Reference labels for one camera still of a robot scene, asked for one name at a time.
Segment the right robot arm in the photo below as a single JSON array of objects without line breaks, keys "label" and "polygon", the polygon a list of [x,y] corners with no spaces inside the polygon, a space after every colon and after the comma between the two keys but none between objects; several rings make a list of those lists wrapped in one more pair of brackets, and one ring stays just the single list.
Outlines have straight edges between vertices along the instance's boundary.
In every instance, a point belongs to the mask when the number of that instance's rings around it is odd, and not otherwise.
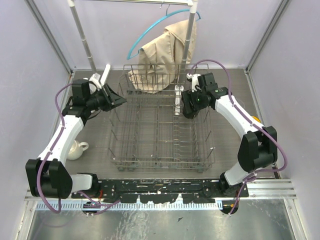
[{"label": "right robot arm", "polygon": [[220,193],[231,197],[245,178],[277,161],[278,150],[273,142],[277,131],[247,113],[227,87],[218,86],[212,73],[188,73],[186,79],[191,88],[181,93],[184,117],[194,119],[201,110],[210,107],[221,114],[241,138],[236,164],[222,173],[218,181]]}]

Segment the cream speckled ceramic mug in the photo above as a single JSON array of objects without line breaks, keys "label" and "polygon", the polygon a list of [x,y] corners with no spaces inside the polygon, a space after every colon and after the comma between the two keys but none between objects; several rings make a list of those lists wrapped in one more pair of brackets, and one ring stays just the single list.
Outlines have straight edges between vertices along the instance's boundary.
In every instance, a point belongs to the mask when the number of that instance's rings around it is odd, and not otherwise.
[{"label": "cream speckled ceramic mug", "polygon": [[70,161],[77,160],[88,148],[89,144],[87,142],[79,142],[77,140],[74,140],[66,159]]}]

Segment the black mug cream inside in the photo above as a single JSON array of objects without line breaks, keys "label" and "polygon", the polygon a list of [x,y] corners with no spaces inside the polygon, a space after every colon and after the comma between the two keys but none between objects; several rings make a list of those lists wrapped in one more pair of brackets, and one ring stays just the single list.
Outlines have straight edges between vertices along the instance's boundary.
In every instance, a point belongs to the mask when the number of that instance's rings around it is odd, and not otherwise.
[{"label": "black mug cream inside", "polygon": [[185,118],[187,119],[194,119],[197,117],[197,115],[199,114],[199,110],[198,111],[192,111],[192,112],[188,112],[187,109],[185,107],[183,107],[182,109],[182,114]]}]

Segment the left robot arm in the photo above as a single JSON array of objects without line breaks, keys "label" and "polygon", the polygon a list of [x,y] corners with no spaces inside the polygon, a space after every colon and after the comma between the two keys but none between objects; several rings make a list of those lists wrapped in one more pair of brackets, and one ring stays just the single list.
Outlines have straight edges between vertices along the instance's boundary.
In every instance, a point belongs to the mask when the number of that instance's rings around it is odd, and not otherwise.
[{"label": "left robot arm", "polygon": [[25,165],[31,195],[66,199],[70,194],[82,191],[88,198],[99,195],[101,185],[94,173],[71,175],[65,168],[67,156],[78,134],[92,111],[109,112],[126,99],[114,92],[108,84],[91,92],[87,79],[77,79],[69,84],[72,95],[64,109],[59,109],[60,124],[44,151]]}]

